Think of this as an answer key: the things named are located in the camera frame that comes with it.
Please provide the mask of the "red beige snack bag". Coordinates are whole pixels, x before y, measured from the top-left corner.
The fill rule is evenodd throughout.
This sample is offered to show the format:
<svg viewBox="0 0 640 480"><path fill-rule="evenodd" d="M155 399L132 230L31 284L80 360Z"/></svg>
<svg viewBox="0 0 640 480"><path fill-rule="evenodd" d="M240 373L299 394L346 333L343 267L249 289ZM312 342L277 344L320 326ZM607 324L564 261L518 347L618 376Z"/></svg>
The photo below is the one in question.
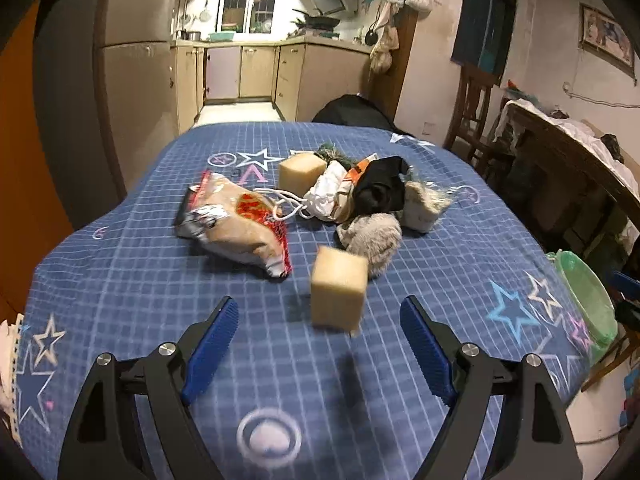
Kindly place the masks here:
<svg viewBox="0 0 640 480"><path fill-rule="evenodd" d="M186 190L175 216L178 237L194 240L206 252L258 266L282 280L292 271L288 232L272 200L242 188L223 174L206 170Z"/></svg>

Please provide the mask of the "yellow sponge cube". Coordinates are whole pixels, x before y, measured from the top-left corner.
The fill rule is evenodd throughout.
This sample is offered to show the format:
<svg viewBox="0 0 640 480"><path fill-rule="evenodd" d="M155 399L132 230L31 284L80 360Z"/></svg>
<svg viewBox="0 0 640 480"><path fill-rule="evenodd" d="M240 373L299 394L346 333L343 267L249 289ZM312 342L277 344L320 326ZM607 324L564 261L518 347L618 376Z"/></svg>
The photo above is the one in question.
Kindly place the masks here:
<svg viewBox="0 0 640 480"><path fill-rule="evenodd" d="M279 164L278 188L303 197L317 182L328 164L314 153L299 153Z"/></svg>
<svg viewBox="0 0 640 480"><path fill-rule="evenodd" d="M310 276L312 325L358 332L368 278L366 258L321 246Z"/></svg>

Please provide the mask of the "grey fuzzy ball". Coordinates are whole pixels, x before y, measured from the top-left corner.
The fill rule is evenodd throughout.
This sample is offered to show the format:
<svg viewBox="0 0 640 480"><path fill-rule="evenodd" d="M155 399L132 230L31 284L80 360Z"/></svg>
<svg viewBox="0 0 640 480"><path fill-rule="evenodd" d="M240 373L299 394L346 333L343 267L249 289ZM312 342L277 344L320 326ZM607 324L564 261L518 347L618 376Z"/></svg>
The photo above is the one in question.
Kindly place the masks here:
<svg viewBox="0 0 640 480"><path fill-rule="evenodd" d="M348 220L337 227L336 234L346 252L367 259L369 278L386 271L402 241L400 223L388 212Z"/></svg>

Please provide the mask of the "white mask with strings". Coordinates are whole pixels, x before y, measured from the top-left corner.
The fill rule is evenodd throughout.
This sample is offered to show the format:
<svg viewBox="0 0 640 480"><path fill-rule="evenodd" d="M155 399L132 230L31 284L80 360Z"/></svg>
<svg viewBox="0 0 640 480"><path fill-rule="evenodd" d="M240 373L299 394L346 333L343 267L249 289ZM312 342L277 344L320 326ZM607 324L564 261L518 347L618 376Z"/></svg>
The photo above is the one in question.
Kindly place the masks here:
<svg viewBox="0 0 640 480"><path fill-rule="evenodd" d="M254 188L254 192L274 197L272 215L278 221L296 216L316 218L324 222L342 223L354 212L355 185L346 180L347 170L337 160L332 160L324 173L304 196L274 188Z"/></svg>

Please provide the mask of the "black cloth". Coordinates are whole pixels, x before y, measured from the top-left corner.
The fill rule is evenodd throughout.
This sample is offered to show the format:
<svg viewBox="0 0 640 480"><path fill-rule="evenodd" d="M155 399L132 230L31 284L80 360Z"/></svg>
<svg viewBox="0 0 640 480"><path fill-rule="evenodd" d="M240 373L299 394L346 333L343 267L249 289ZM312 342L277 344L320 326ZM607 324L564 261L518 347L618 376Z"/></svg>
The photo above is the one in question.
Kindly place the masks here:
<svg viewBox="0 0 640 480"><path fill-rule="evenodd" d="M354 215L370 216L379 212L401 211L406 196L402 176L408 171L408 162L400 156L370 162L352 192Z"/></svg>

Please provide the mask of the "green scrubbing pad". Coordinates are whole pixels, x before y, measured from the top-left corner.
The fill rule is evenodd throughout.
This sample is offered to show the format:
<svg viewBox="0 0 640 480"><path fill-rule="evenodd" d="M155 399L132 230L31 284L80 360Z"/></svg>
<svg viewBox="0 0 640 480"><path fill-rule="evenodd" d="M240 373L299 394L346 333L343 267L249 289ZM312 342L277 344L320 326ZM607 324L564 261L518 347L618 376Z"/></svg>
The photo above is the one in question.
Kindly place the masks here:
<svg viewBox="0 0 640 480"><path fill-rule="evenodd" d="M323 159L328 164L330 162L339 162L346 170L351 170L357 165L356 159L353 159L346 155L331 142L321 144L314 151L314 154Z"/></svg>

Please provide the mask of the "orange white carton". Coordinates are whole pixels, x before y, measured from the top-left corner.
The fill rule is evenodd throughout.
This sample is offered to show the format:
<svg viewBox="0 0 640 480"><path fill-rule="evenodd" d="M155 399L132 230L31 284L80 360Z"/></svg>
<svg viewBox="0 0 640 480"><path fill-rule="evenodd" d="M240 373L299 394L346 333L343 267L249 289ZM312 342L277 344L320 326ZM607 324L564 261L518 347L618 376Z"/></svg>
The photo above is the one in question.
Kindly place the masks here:
<svg viewBox="0 0 640 480"><path fill-rule="evenodd" d="M378 160L378 154L376 153L373 153L366 158L361 159L360 162L357 162L355 166L348 170L348 173L345 174L345 179L352 182L353 184L357 184L358 180L367 170L370 163L374 162L375 160Z"/></svg>

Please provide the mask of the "green lined trash bin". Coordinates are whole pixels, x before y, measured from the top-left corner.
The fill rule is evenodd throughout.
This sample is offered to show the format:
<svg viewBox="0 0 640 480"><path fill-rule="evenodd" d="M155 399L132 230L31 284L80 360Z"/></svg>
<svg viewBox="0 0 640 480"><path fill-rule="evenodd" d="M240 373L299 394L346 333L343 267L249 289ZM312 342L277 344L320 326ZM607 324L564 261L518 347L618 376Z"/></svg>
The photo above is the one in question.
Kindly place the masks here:
<svg viewBox="0 0 640 480"><path fill-rule="evenodd" d="M549 252L547 258L568 288L582 317L572 322L572 338L588 351L591 364L596 364L618 334L612 300L597 274L574 252Z"/></svg>

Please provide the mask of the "kitchen counter cabinets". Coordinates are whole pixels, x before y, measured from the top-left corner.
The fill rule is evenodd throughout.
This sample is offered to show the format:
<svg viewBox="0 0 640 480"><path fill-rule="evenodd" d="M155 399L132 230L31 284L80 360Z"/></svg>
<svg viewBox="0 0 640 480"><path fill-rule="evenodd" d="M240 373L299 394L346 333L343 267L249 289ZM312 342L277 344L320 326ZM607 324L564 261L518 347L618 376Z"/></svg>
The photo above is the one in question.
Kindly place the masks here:
<svg viewBox="0 0 640 480"><path fill-rule="evenodd" d="M287 122L309 122L330 101L363 94L370 49L321 36L281 41L204 42L171 45L171 88L180 133L206 104L269 102Z"/></svg>

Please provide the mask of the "blue star patterned tablecloth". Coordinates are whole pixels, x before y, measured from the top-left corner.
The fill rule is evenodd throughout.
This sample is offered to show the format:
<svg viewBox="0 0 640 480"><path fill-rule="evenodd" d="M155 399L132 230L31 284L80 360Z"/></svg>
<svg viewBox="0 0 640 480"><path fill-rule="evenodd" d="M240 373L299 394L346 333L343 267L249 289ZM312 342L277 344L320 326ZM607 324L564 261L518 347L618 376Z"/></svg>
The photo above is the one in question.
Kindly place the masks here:
<svg viewBox="0 0 640 480"><path fill-rule="evenodd" d="M334 227L288 222L291 274L220 258L179 238L186 188L215 171L271 188L278 166L331 143L352 158L400 156L454 194L425 235L406 234L367 288L356 336L317 330L310 274ZM17 428L38 472L58 472L64 434L94 358L146 356L233 298L239 328L191 412L228 479L409 479L446 415L399 325L415 296L434 320L496 358L537 353L564 402L585 380L578 309L553 264L475 171L424 141L300 122L195 128L172 142L116 208L36 267L16 364Z"/></svg>

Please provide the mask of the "dark wooden dining table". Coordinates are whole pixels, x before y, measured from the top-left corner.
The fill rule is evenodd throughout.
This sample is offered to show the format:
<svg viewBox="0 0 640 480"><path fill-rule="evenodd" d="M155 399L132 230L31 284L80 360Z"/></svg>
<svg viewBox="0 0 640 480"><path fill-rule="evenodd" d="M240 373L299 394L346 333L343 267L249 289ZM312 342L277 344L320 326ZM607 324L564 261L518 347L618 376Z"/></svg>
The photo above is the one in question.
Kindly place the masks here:
<svg viewBox="0 0 640 480"><path fill-rule="evenodd" d="M615 271L637 276L639 205L619 203L564 156L544 148L530 131L510 122L498 130L500 115L491 130L498 154L486 177L540 246L547 252L574 252L600 278ZM602 141L595 126L582 123Z"/></svg>

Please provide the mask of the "dark wooden chair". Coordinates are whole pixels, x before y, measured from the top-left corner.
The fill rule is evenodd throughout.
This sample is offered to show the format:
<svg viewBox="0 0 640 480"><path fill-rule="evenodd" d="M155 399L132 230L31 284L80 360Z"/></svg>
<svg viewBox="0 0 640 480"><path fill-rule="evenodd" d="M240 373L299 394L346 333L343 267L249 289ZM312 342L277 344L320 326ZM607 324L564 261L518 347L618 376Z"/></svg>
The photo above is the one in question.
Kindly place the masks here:
<svg viewBox="0 0 640 480"><path fill-rule="evenodd" d="M486 126L491 90L497 82L498 78L494 74L483 72L469 63L462 66L454 112L442 144L448 151L452 150L457 139L468 144L470 149L466 155L466 162L471 165L476 159L475 170L481 176L496 154L494 148L482 141L482 135Z"/></svg>

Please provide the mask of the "black cloth covered bundle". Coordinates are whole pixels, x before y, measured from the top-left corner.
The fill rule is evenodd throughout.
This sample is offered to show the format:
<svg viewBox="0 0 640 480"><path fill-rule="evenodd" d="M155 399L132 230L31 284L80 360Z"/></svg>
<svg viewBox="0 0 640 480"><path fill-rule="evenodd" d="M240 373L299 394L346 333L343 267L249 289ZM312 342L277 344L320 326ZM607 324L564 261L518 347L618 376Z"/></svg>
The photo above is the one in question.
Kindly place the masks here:
<svg viewBox="0 0 640 480"><path fill-rule="evenodd" d="M408 132L396 127L373 102L358 94L344 94L330 101L311 121L319 124L375 128L408 136Z"/></svg>

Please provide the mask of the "framed elephant picture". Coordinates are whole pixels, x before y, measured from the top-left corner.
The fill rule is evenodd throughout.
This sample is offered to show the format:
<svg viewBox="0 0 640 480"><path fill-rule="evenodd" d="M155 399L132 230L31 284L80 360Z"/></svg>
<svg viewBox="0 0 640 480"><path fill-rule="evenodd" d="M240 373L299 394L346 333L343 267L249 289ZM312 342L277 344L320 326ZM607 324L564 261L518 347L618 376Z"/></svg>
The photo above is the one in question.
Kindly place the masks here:
<svg viewBox="0 0 640 480"><path fill-rule="evenodd" d="M631 78L634 74L636 55L626 32L614 18L593 8L580 5L579 45L598 58L603 58Z"/></svg>

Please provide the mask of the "black wok on stove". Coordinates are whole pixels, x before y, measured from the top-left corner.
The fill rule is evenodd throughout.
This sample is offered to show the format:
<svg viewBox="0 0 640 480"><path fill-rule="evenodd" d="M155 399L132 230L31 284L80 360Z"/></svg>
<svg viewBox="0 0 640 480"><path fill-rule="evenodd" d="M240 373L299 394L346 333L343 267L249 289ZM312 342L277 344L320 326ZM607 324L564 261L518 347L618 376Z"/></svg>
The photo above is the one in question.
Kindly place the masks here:
<svg viewBox="0 0 640 480"><path fill-rule="evenodd" d="M338 18L330 18L325 15L311 15L303 10L295 9L295 12L299 13L304 19L301 21L299 18L295 24L298 28L323 30L324 32L333 32L334 28L340 24Z"/></svg>

